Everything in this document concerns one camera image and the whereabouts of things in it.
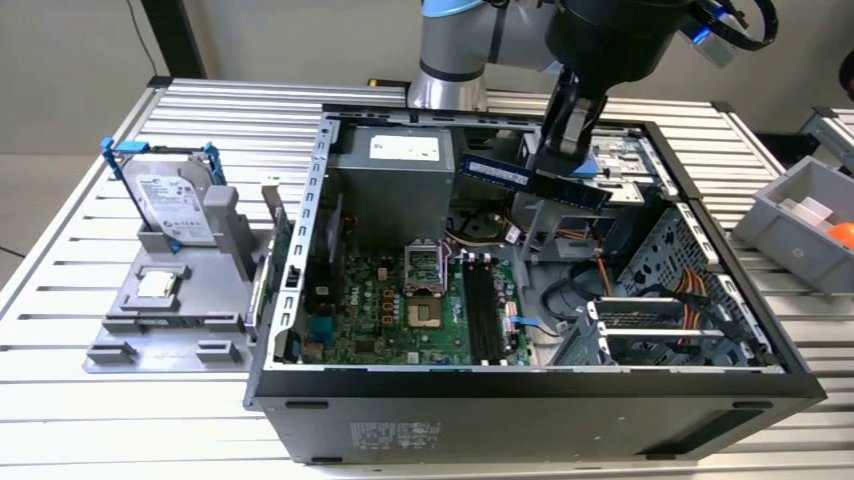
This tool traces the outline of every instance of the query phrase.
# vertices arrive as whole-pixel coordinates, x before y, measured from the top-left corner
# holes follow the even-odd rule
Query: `green circuit board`
[[[408,324],[408,307],[416,302],[424,303],[424,297],[407,297],[403,292],[403,257],[348,256],[332,342],[326,346],[307,345],[304,361],[348,365],[471,365],[459,259],[448,260],[447,270],[444,295],[427,298],[427,302],[440,308],[440,325],[416,328]],[[495,265],[494,279],[512,282],[508,266]],[[507,291],[512,294],[504,293],[506,301],[519,305],[515,288]],[[496,302],[495,321],[502,325],[503,318],[504,306]],[[507,363],[530,364],[523,333],[519,333],[518,348],[507,354]]]

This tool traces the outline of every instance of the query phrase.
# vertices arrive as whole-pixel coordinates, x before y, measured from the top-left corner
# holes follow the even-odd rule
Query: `cable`
[[[777,31],[779,29],[779,20],[777,18],[777,8],[771,0],[753,0],[762,13],[763,24],[763,38],[762,41],[754,40],[745,33],[730,27],[718,18],[717,12],[709,11],[701,5],[701,2],[693,3],[689,9],[689,14],[718,37],[721,37],[733,46],[755,52],[767,47],[777,39]]]
[[[558,335],[556,333],[551,333],[548,330],[546,330],[543,327],[540,327],[539,325],[526,325],[526,327],[531,327],[538,329],[540,332],[543,332],[543,334],[551,338],[563,338],[560,335]]]
[[[133,11],[133,5],[131,4],[131,0],[124,0],[124,3],[128,4],[128,10],[131,10],[131,20],[133,21],[133,30],[136,30],[136,38],[139,38],[139,43],[143,46],[143,50],[145,50],[145,56],[148,57],[148,63],[151,63],[151,70],[155,72],[155,76],[157,73],[157,66],[155,65],[155,59],[151,58],[151,52],[148,51],[148,45],[145,45],[145,40],[143,40],[143,34],[139,31],[139,24],[136,23],[136,12]]]
[[[4,251],[9,255],[15,255],[19,258],[25,258],[27,257],[27,255],[24,255],[23,253],[12,250],[11,248],[5,248],[3,245],[0,245],[0,251]]]
[[[491,247],[503,243],[500,241],[495,241],[496,239],[494,237],[487,239],[472,239],[471,237],[468,237],[468,235],[463,235],[459,232],[448,229],[444,230],[444,234],[451,237],[456,243],[467,247]]]
[[[587,302],[600,296],[584,290],[580,287],[580,285],[575,283],[575,278],[587,270],[592,270],[594,268],[596,268],[596,263],[592,262],[591,260],[574,263],[570,267],[568,275],[564,278],[560,278],[551,285],[548,285],[543,290],[543,293],[540,293],[539,306],[543,309],[543,311],[548,314],[548,316],[552,317],[554,319],[560,320],[563,322],[575,322],[575,320],[578,320],[578,315],[558,313],[548,306],[548,297],[551,297],[555,293],[560,292],[564,287],[570,287],[572,292]],[[564,303],[570,308],[572,308],[571,305],[568,305],[568,302],[566,302],[566,299],[564,299]]]

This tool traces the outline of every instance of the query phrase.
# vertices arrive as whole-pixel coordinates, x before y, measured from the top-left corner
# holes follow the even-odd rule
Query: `label on power supply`
[[[184,245],[209,245],[213,233],[192,183],[167,175],[137,175],[136,184],[163,233]]]
[[[435,137],[400,137],[375,135],[371,138],[370,157],[376,160],[439,161],[439,139]]]

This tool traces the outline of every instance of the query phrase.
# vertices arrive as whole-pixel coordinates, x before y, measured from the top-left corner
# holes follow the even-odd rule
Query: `slotted aluminum surface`
[[[259,181],[280,177],[292,209],[324,102],[404,103],[399,89],[176,80],[145,92],[117,137],[171,146],[212,141],[239,209],[266,225]],[[490,106],[539,114],[546,96],[494,93]],[[731,228],[753,191],[779,172],[738,117],[707,103],[614,99],[606,118],[658,122]],[[88,375],[80,367],[137,249],[139,221],[124,198],[96,160],[0,293],[0,478],[854,477],[854,301],[815,295],[746,249],[742,259],[830,398],[726,452],[695,465],[606,465],[595,472],[578,464],[318,469],[291,463],[263,416],[242,408],[246,374]]]

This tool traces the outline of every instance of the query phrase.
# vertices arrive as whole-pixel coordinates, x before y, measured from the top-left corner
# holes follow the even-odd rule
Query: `small chip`
[[[136,287],[136,296],[144,298],[165,298],[175,292],[177,275],[163,270],[148,270]]]
[[[356,353],[374,353],[374,340],[356,340]]]

